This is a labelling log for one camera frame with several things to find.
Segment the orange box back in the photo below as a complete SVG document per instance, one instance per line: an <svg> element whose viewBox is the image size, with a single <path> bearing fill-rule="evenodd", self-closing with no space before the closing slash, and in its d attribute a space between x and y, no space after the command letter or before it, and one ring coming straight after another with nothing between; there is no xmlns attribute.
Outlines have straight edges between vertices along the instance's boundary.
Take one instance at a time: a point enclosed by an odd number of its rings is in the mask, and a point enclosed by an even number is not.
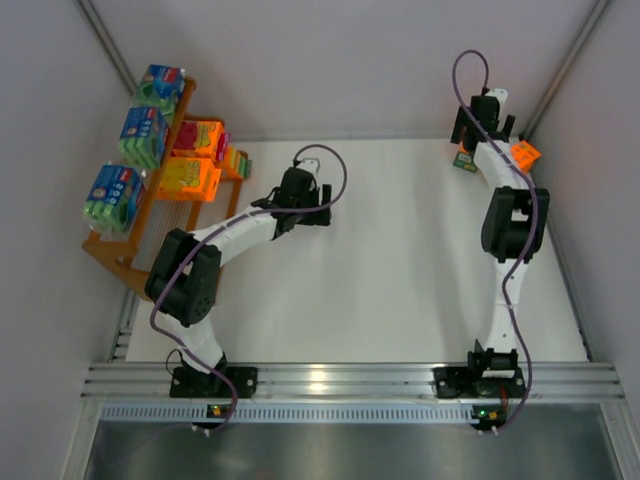
<svg viewBox="0 0 640 480"><path fill-rule="evenodd" d="M453 165L467 172L476 173L478 167L474 162L475 148L477 145L475 136L468 133L466 128L462 128L459 132L452 134L450 143L457 146Z"/></svg>

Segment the orange green box yellow sponge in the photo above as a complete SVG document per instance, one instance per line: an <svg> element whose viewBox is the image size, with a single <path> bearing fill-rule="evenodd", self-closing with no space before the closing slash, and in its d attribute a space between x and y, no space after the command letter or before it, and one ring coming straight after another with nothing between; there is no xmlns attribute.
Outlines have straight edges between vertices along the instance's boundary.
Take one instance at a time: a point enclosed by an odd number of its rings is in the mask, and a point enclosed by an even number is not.
<svg viewBox="0 0 640 480"><path fill-rule="evenodd" d="M251 168L252 161L245 152L233 146L227 148L221 167L226 178L246 180L251 175Z"/></svg>

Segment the pink scrubber sponge box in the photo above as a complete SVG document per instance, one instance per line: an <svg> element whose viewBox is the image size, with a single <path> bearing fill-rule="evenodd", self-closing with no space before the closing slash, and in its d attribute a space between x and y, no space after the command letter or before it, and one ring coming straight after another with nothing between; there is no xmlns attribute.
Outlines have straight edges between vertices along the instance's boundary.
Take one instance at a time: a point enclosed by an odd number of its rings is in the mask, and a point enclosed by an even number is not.
<svg viewBox="0 0 640 480"><path fill-rule="evenodd" d="M224 160L229 143L230 134L220 121L183 121L178 130L172 155L221 162Z"/></svg>

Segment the blue green sponge pack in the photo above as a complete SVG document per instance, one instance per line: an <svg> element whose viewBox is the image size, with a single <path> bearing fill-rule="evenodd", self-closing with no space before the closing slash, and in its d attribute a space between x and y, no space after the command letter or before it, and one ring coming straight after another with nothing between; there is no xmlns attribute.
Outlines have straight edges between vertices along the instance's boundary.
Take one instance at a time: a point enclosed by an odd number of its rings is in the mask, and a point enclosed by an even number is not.
<svg viewBox="0 0 640 480"><path fill-rule="evenodd" d="M132 97L137 107L154 107L171 124L185 88L185 70L151 64L147 67Z"/></svg>
<svg viewBox="0 0 640 480"><path fill-rule="evenodd" d="M156 107L131 107L117 147L126 165L154 170L161 166L168 125Z"/></svg>
<svg viewBox="0 0 640 480"><path fill-rule="evenodd" d="M84 218L98 232L127 233L144 195L145 185L135 168L105 164L84 203Z"/></svg>

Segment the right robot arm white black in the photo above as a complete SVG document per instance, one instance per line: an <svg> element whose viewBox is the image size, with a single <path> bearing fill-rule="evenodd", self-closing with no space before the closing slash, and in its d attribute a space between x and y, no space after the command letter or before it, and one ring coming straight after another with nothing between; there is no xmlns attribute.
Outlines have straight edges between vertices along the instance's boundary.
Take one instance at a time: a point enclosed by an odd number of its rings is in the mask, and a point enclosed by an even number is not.
<svg viewBox="0 0 640 480"><path fill-rule="evenodd" d="M526 392L519 367L522 335L516 314L529 263L544 239L550 194L535 188L511 154L515 117L501 119L508 92L483 88L460 107L451 142L471 156L492 197L481 228L481 247L495 273L489 330L467 355L467 366L449 370L439 386L452 398L520 398Z"/></svg>

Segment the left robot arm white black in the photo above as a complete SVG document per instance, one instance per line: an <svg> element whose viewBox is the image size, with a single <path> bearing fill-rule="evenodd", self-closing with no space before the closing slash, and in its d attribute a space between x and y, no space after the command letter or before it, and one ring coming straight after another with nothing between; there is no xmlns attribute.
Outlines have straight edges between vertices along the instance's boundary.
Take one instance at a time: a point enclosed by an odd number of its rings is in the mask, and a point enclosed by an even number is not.
<svg viewBox="0 0 640 480"><path fill-rule="evenodd" d="M271 193L230 219L196 231L176 228L163 241L145 284L154 304L150 326L177 345L181 366L173 379L181 395L229 397L231 375L215 338L210 311L219 270L245 251L271 242L297 225L328 226L329 184L318 185L319 161L296 161Z"/></svg>

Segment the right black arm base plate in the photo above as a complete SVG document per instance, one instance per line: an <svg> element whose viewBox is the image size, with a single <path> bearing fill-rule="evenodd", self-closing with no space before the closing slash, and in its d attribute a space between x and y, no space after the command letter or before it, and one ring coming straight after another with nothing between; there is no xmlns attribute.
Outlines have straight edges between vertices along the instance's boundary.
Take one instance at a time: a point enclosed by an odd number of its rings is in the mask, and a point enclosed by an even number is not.
<svg viewBox="0 0 640 480"><path fill-rule="evenodd" d="M525 380L522 369L486 370L482 373L468 367L438 367L433 370L436 397L439 399L522 398Z"/></svg>

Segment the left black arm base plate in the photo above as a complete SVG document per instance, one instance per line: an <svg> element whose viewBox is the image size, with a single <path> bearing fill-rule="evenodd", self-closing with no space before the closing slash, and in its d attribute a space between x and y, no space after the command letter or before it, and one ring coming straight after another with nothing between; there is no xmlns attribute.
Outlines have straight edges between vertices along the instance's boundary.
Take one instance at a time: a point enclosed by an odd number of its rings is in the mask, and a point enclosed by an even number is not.
<svg viewBox="0 0 640 480"><path fill-rule="evenodd" d="M239 399L251 398L256 392L257 368L226 367L223 374L234 386ZM223 379L212 373L205 374L189 366L178 366L172 373L169 396L181 399L231 399L232 391Z"/></svg>

